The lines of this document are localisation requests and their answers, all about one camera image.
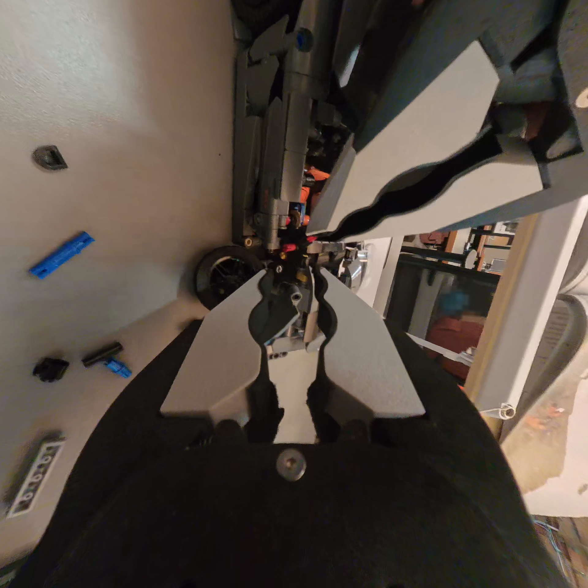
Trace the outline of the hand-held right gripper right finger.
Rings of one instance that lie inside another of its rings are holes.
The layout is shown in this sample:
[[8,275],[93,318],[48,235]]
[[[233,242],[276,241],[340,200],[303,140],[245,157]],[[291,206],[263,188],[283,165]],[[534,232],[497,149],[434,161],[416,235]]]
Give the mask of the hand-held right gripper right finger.
[[314,268],[318,326],[325,335],[307,405],[319,442],[350,422],[420,417],[423,403],[383,318],[324,268]]

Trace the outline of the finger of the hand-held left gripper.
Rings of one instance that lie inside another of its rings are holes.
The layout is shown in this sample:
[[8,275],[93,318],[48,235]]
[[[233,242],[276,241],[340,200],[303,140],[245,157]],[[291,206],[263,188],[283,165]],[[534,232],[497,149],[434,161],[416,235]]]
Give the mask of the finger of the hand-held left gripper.
[[350,213],[371,206],[402,173],[466,147],[481,130],[498,83],[490,58],[475,40],[365,147],[349,137],[307,233],[334,231]]
[[376,239],[488,224],[499,219],[498,209],[543,189],[532,151],[508,136],[484,135],[447,160],[415,171],[426,173],[352,212],[327,239]]

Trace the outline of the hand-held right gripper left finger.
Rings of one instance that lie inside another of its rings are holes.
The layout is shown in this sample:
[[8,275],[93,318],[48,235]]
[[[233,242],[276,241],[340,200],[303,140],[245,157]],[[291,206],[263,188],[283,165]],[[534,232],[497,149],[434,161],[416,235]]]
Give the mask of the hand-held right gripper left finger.
[[201,417],[213,426],[233,420],[248,441],[275,441],[284,410],[259,338],[272,283],[273,272],[261,270],[206,315],[160,408],[163,416]]

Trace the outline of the grey lego car model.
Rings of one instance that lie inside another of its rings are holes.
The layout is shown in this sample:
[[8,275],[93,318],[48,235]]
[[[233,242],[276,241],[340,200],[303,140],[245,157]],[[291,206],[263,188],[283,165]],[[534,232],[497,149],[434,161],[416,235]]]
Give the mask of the grey lego car model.
[[231,1],[235,39],[232,245],[194,272],[209,310],[262,269],[302,292],[297,320],[266,345],[269,359],[324,339],[312,269],[348,288],[362,280],[361,242],[320,241],[311,213],[356,119],[342,93],[377,1]]

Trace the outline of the black shelf unit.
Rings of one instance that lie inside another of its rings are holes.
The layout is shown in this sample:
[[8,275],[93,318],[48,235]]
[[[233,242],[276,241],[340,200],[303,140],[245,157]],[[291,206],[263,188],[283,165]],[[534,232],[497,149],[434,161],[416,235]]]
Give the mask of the black shelf unit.
[[517,228],[515,220],[405,237],[385,314],[387,323],[401,327],[425,353],[434,350],[470,370],[476,348],[458,354],[426,340],[431,326],[442,317],[438,297],[448,290],[463,290],[470,302],[462,316],[487,319]]

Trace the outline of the blue ball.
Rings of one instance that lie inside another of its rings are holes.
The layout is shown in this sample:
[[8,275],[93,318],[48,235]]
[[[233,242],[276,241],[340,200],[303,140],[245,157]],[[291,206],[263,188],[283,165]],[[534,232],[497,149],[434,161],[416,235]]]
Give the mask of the blue ball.
[[440,315],[459,319],[469,307],[470,296],[463,290],[448,290],[439,295],[437,302]]

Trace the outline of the white book stand ledge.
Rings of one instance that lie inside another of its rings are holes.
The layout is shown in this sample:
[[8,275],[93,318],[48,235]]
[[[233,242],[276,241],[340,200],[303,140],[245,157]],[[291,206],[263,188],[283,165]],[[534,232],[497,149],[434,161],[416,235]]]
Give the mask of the white book stand ledge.
[[521,319],[507,344],[498,354],[498,365],[474,404],[478,411],[490,414],[503,405],[517,407],[543,331],[559,292],[580,230],[587,215],[587,196],[560,205],[541,214],[539,236],[535,241],[536,270],[531,295],[514,314]]

